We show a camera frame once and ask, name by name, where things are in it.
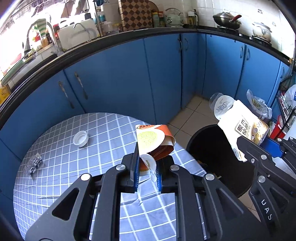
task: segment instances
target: white plastic package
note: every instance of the white plastic package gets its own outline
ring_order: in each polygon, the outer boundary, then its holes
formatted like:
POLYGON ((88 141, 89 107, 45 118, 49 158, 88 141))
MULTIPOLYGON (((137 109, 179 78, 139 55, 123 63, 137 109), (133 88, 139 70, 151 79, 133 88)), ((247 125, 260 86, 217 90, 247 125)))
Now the white plastic package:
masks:
POLYGON ((245 136, 260 145, 267 136, 269 127, 256 117, 241 101, 236 100, 233 107, 222 115, 218 126, 224 131, 234 154, 239 161, 247 161, 237 147, 237 138, 245 136))
POLYGON ((252 107, 252 112, 259 117, 260 119, 264 120, 271 119, 272 117, 272 109, 267 107, 265 104, 265 100, 253 96, 253 93, 251 90, 247 91, 247 99, 252 107))
POLYGON ((296 107, 296 85, 291 86, 287 90, 285 93, 285 99, 288 105, 292 106, 293 108, 296 107))

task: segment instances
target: crushed paper cup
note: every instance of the crushed paper cup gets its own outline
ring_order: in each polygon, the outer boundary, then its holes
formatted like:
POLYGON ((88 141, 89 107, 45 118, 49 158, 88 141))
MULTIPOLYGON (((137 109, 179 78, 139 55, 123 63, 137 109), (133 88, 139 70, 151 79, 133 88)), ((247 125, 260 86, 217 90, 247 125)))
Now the crushed paper cup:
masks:
POLYGON ((151 174, 156 182, 156 161, 168 156, 176 139, 166 125, 136 125, 140 155, 140 176, 151 174))

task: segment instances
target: cabinet handle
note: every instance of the cabinet handle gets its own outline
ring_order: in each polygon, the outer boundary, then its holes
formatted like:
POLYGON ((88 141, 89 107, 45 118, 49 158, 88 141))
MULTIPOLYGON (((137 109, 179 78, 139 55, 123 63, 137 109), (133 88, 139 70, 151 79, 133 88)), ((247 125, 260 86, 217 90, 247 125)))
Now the cabinet handle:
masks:
POLYGON ((71 108, 74 109, 74 105, 73 105, 72 102, 69 100, 69 97, 68 97, 68 95, 67 95, 67 92, 65 91, 65 88, 64 88, 63 83, 62 83, 61 81, 59 81, 59 86, 61 87, 62 91, 64 92, 64 94, 65 94, 65 96, 66 96, 66 98, 67 98, 67 100, 69 101, 71 108))
POLYGON ((240 56, 240 58, 242 58, 242 54, 243 54, 243 48, 241 46, 241 56, 240 56))
POLYGON ((180 49, 179 49, 179 53, 181 52, 181 50, 182 50, 182 41, 181 41, 181 39, 178 39, 179 40, 179 42, 180 42, 180 45, 181 45, 181 47, 180 47, 180 49))
POLYGON ((281 74, 281 78, 284 76, 285 68, 283 67, 283 72, 281 74))
POLYGON ((185 38, 185 40, 186 40, 186 42, 187 42, 187 48, 186 48, 186 51, 188 50, 188 48, 189 48, 189 43, 188 43, 188 40, 187 40, 187 38, 185 38))
POLYGON ((74 74, 75 74, 75 76, 76 76, 76 78, 77 78, 77 80, 78 80, 80 86, 82 87, 84 98, 87 100, 89 97, 87 96, 87 94, 86 94, 86 92, 85 92, 85 90, 84 90, 84 88, 83 88, 83 85, 82 85, 82 82, 81 82, 81 80, 80 80, 80 77, 79 77, 79 75, 77 74, 77 72, 74 72, 74 74))
POLYGON ((250 59, 250 49, 248 48, 248 56, 247 56, 247 60, 250 59))

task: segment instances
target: round table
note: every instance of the round table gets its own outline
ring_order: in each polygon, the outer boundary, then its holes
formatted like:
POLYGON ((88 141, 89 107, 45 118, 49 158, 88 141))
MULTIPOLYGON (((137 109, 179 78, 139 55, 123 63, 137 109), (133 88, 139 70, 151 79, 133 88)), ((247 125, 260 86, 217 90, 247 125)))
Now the round table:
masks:
MULTIPOLYGON (((119 114, 89 113, 69 118, 40 136, 25 155, 15 180, 13 203, 22 237, 25 238, 29 227, 81 174, 105 173, 120 164, 124 155, 134 152, 137 124, 147 123, 119 114), (78 148, 72 140, 81 130, 88 132, 89 141, 78 148), (36 153, 41 154, 42 162, 31 178, 24 167, 36 153)), ((205 174, 177 143, 170 155, 176 164, 192 174, 205 174)), ((120 240, 176 240, 174 194, 160 194, 149 175, 140 177, 138 192, 121 196, 120 240)))

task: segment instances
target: trash bin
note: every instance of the trash bin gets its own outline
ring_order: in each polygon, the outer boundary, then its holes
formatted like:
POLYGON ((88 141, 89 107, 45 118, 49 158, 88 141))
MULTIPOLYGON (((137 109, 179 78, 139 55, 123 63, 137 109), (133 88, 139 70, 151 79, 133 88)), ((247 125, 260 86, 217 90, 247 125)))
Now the trash bin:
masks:
POLYGON ((238 161, 218 125, 201 128, 190 139, 186 150, 201 161, 207 172, 215 173, 236 197, 242 196, 252 185, 254 166, 238 161))

